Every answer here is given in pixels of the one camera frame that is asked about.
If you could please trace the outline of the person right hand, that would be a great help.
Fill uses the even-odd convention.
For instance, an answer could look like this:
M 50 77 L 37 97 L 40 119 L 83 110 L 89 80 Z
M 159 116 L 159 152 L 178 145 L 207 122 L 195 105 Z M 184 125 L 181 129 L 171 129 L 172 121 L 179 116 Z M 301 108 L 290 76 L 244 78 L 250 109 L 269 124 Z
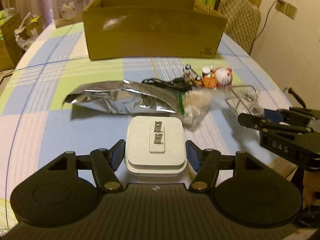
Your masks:
M 303 208 L 310 206 L 315 201 L 315 194 L 319 192 L 320 187 L 319 172 L 304 171 L 303 177 Z

